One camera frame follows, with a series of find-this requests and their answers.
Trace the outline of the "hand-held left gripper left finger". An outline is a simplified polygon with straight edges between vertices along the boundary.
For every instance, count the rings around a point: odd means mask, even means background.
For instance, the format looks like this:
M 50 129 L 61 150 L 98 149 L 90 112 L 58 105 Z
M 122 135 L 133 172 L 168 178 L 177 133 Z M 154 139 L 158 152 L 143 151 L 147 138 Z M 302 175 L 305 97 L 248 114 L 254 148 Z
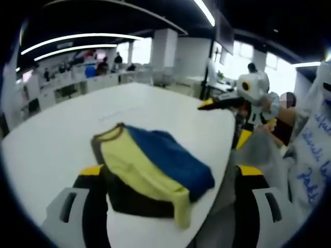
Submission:
M 108 247 L 106 183 L 102 165 L 79 172 L 47 206 L 41 230 L 57 247 Z

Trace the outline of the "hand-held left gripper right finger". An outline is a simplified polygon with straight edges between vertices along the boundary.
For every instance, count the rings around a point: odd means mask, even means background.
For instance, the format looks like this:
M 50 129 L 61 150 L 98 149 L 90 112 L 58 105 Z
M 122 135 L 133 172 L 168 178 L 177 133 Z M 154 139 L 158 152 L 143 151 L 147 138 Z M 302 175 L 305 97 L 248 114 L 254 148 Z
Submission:
M 299 230 L 294 205 L 259 169 L 236 167 L 235 195 L 234 247 L 283 247 Z

